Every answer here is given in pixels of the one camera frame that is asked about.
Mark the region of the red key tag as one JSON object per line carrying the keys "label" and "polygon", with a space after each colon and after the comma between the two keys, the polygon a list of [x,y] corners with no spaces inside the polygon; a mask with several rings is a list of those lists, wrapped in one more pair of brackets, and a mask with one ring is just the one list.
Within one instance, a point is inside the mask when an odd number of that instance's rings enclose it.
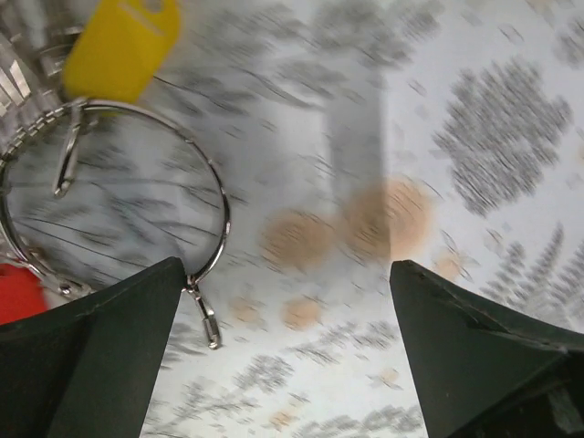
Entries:
{"label": "red key tag", "polygon": [[0,323],[8,324],[48,310],[39,279],[24,267],[1,265]]}

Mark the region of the yellow key tag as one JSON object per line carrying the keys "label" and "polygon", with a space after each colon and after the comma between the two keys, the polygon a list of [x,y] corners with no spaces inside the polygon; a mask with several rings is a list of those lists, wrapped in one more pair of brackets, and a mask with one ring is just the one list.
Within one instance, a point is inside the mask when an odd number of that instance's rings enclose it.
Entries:
{"label": "yellow key tag", "polygon": [[99,2],[62,71],[71,98],[134,103],[180,33],[175,1]]}

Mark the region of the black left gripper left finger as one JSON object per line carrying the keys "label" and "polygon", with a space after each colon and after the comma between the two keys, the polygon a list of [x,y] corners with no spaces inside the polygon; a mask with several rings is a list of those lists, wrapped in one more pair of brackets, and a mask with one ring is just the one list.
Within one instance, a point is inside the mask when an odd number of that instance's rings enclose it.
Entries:
{"label": "black left gripper left finger", "polygon": [[4,324],[2,436],[139,436],[185,285],[182,261],[169,257]]}

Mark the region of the large silver keyring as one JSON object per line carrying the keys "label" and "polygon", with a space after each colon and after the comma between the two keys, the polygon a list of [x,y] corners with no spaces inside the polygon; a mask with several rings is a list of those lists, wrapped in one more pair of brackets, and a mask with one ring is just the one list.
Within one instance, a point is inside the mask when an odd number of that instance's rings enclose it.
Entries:
{"label": "large silver keyring", "polygon": [[210,349],[218,321],[201,292],[231,227],[222,179],[193,135],[146,109],[79,99],[4,120],[1,259],[57,303],[175,256]]}

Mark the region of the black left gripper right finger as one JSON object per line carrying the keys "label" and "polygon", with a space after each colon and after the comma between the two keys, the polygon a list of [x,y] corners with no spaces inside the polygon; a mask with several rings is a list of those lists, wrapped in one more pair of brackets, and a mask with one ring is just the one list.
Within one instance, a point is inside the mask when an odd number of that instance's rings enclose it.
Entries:
{"label": "black left gripper right finger", "polygon": [[430,437],[582,436],[582,334],[411,260],[392,264],[391,295]]}

